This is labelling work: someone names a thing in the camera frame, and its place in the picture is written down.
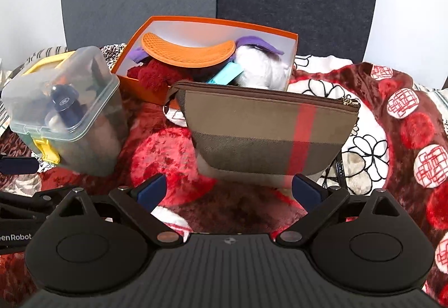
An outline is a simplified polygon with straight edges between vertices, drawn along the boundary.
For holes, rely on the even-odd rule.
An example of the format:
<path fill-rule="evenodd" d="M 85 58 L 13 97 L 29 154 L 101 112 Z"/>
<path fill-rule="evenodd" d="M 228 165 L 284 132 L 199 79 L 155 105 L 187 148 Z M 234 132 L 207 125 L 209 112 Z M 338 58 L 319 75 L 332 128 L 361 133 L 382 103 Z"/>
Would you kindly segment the dark red plush toy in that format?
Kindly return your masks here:
<path fill-rule="evenodd" d="M 156 104 L 162 104 L 174 83 L 179 80 L 193 80 L 187 68 L 167 65 L 156 59 L 146 59 L 130 67 L 127 77 L 138 82 L 137 88 L 142 91 L 141 99 Z"/>

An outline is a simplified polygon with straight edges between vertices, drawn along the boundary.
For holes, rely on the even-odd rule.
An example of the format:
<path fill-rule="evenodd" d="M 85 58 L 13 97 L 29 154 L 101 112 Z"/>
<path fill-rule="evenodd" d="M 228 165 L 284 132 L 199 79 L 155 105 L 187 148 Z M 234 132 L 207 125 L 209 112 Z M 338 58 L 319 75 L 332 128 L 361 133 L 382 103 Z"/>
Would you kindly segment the white plush toy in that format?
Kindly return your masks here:
<path fill-rule="evenodd" d="M 287 87 L 291 66 L 277 54 L 254 46 L 240 46 L 235 52 L 235 63 L 243 70 L 234 80 L 240 87 L 280 91 Z"/>

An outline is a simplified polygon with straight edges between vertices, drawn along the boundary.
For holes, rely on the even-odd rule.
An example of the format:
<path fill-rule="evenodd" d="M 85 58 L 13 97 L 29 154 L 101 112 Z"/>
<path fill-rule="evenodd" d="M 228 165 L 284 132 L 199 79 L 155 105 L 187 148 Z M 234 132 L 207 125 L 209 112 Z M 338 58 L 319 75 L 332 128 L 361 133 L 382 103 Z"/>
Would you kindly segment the orange silicone honeycomb mat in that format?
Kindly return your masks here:
<path fill-rule="evenodd" d="M 235 52 L 235 42 L 225 41 L 209 47 L 188 47 L 170 43 L 153 33 L 141 39 L 143 50 L 151 57 L 176 67 L 201 68 L 218 65 Z"/>

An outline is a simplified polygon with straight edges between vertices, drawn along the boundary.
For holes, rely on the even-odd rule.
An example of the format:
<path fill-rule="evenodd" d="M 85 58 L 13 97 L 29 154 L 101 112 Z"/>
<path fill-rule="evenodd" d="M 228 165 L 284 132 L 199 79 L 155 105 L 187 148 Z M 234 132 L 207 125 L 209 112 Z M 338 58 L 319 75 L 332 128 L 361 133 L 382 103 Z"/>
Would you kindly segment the teal wet wipes pack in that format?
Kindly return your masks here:
<path fill-rule="evenodd" d="M 235 62 L 228 62 L 217 74 L 210 78 L 207 83 L 217 85 L 227 85 L 237 78 L 243 69 Z"/>

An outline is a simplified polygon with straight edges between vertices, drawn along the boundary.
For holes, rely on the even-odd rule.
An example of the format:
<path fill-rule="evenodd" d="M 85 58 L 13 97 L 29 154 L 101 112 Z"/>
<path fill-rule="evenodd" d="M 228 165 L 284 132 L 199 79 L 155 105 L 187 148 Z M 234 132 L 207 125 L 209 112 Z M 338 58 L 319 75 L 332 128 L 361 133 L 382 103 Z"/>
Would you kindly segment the purple cloth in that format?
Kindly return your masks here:
<path fill-rule="evenodd" d="M 261 39 L 259 36 L 242 36 L 239 39 L 236 39 L 235 47 L 239 48 L 241 46 L 253 46 L 263 50 L 264 52 L 270 52 L 277 55 L 284 54 L 282 50 L 277 49 L 267 41 Z"/>

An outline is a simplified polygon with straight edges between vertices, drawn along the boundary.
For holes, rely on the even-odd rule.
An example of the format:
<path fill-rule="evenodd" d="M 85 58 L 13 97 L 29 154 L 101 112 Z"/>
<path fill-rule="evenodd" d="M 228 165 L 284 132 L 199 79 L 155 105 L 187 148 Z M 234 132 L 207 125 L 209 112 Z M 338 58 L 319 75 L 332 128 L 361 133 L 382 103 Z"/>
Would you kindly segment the red floral fleece blanket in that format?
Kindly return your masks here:
<path fill-rule="evenodd" d="M 295 59 L 289 89 L 299 94 L 359 99 L 358 122 L 342 148 L 349 190 L 384 187 L 436 250 L 424 291 L 447 304 L 447 91 L 428 90 L 402 72 L 332 56 Z M 42 164 L 37 174 L 1 177 L 1 188 L 33 194 L 79 185 L 99 194 L 136 186 L 156 173 L 168 190 L 155 216 L 182 235 L 192 232 L 278 234 L 304 215 L 289 189 L 238 185 L 197 171 L 189 131 L 160 106 L 123 95 L 130 134 L 113 174 L 96 178 Z"/>

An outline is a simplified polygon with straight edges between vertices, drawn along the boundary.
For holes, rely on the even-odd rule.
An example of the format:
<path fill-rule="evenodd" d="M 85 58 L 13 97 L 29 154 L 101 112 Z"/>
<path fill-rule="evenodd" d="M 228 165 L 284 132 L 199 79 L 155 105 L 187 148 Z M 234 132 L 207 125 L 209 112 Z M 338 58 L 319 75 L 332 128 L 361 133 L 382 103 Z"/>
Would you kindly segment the clear plastic storage box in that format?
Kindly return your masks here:
<path fill-rule="evenodd" d="M 120 81 L 99 48 L 49 56 L 1 92 L 10 128 L 44 162 L 104 177 L 128 136 Z"/>

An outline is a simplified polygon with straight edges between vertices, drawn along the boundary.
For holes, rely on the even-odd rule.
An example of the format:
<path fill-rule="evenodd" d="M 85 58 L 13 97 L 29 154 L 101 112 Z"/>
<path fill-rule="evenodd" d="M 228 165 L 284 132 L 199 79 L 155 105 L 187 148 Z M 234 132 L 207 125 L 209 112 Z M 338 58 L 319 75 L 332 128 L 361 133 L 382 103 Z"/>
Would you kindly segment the brown plaid zipper pouch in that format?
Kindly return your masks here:
<path fill-rule="evenodd" d="M 360 105 L 339 99 L 178 81 L 175 100 L 191 132 L 198 171 L 209 178 L 289 187 L 295 174 L 317 181 L 339 155 Z"/>

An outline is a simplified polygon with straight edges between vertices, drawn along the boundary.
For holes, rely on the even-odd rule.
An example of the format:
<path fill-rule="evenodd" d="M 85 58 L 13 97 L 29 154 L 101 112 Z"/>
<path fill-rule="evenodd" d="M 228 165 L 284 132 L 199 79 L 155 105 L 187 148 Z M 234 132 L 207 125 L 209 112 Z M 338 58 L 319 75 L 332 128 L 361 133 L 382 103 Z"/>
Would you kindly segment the orange cardboard box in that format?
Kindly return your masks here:
<path fill-rule="evenodd" d="M 280 29 L 216 18 L 189 16 L 152 16 L 131 37 L 112 68 L 121 88 L 133 96 L 162 105 L 168 87 L 160 90 L 144 88 L 137 79 L 127 76 L 128 69 L 137 62 L 130 52 L 142 47 L 148 54 L 173 66 L 205 68 L 228 60 L 236 49 L 236 40 L 243 36 L 258 36 L 279 49 L 286 65 L 294 64 L 298 48 L 298 34 Z"/>

